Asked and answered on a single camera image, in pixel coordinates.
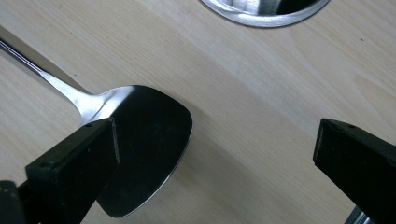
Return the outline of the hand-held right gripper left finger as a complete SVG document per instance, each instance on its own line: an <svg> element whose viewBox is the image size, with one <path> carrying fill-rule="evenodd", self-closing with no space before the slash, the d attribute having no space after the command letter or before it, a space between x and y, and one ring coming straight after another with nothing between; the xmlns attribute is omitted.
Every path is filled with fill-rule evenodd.
<svg viewBox="0 0 396 224"><path fill-rule="evenodd" d="M28 224L79 224L120 162L113 119L82 126L25 167Z"/></svg>

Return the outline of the stainless steel spatula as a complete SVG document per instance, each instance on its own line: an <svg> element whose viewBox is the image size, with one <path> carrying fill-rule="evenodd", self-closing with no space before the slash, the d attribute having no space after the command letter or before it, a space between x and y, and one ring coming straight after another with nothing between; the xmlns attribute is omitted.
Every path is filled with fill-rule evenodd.
<svg viewBox="0 0 396 224"><path fill-rule="evenodd" d="M111 217L125 217L146 203L178 166L191 138L190 111L172 97L129 85L103 93L83 90L65 72L0 25L0 49L67 98L86 125L113 118L120 165L98 202Z"/></svg>

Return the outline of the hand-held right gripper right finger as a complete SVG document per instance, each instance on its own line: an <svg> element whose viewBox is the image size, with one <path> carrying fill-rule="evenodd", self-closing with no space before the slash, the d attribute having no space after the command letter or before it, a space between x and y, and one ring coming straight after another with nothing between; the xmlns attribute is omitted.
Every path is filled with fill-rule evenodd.
<svg viewBox="0 0 396 224"><path fill-rule="evenodd" d="M396 146L351 124L322 119L313 161L374 224L396 224Z"/></svg>

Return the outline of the stainless steel bowl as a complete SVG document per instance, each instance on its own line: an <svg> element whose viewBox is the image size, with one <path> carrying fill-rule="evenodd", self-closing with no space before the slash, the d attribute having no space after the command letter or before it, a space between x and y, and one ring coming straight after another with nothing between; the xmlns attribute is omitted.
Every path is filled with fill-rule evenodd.
<svg viewBox="0 0 396 224"><path fill-rule="evenodd" d="M222 18L257 28L277 28L304 21L330 0L200 0Z"/></svg>

